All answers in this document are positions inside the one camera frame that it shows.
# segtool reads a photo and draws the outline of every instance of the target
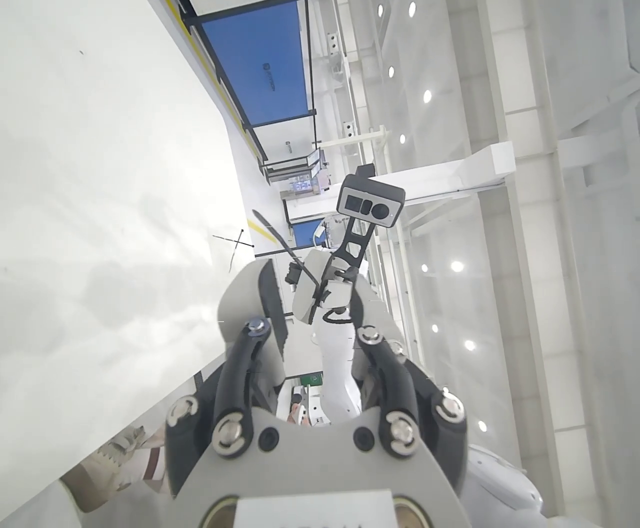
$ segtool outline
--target camera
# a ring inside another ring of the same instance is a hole
[[[349,174],[338,196],[337,211],[382,227],[393,227],[404,206],[404,189]]]

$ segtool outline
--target gray gripper base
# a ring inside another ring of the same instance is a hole
[[[433,528],[470,528],[466,514],[427,447],[420,442],[407,460],[389,456],[378,440],[380,408],[342,424],[305,427],[253,409],[255,434],[249,449],[235,460],[219,457],[211,446],[185,482],[165,516],[165,528],[196,528],[224,497],[269,497],[306,493],[391,490],[420,505]],[[353,432],[368,427],[376,443],[359,451]],[[266,427],[280,433],[276,448],[264,453],[258,437]],[[314,467],[313,478],[296,478],[301,465]]]

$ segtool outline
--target yellow stripe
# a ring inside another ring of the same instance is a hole
[[[187,37],[187,39],[191,43],[191,47],[193,48],[193,50],[195,51],[196,55],[198,56],[198,59],[200,60],[200,63],[204,67],[205,71],[208,73],[209,78],[213,82],[213,85],[216,87],[216,90],[218,91],[220,97],[222,98],[222,101],[224,101],[225,105],[227,105],[229,113],[231,114],[231,117],[236,122],[236,125],[238,126],[238,129],[242,132],[244,140],[246,141],[246,144],[249,145],[249,148],[253,151],[253,153],[255,154],[255,156],[258,159],[262,159],[262,156],[258,153],[258,150],[256,149],[256,146],[253,144],[252,138],[248,135],[247,131],[244,130],[244,128],[242,126],[242,122],[240,121],[240,118],[238,117],[237,110],[233,107],[233,105],[229,101],[229,98],[227,97],[226,92],[222,89],[222,86],[220,86],[220,84],[218,83],[218,80],[216,78],[216,74],[211,69],[209,61],[203,57],[202,53],[198,49],[198,46],[196,45],[195,40],[191,36],[191,33],[189,33],[189,31],[187,31],[187,29],[184,27],[184,24],[182,23],[182,18],[180,17],[180,13],[179,13],[178,9],[176,8],[175,5],[173,5],[173,1],[172,0],[165,0],[165,2],[169,6],[169,9],[170,9],[170,11],[171,11],[171,13],[173,15],[173,18],[178,22],[178,25],[182,29],[182,32],[185,34],[185,36]]]
[[[258,224],[256,224],[255,222],[252,222],[251,220],[249,220],[248,218],[246,219],[247,224],[249,224],[249,227],[251,229],[253,229],[254,231],[260,233],[263,237],[269,239],[271,242],[273,242],[274,244],[277,244],[278,241],[276,240],[276,237],[273,236],[271,233],[269,233],[268,231],[265,231],[264,229],[262,229],[262,227],[260,227]]]

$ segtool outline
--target person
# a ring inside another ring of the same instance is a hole
[[[146,437],[144,427],[127,426],[60,477],[83,513],[144,481],[156,493],[170,493],[164,464],[164,426]]]

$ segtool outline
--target green sign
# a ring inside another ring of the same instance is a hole
[[[316,374],[306,374],[304,376],[300,376],[300,383],[305,387],[307,385],[311,385],[312,387],[319,387],[322,385],[322,373],[317,372]]]

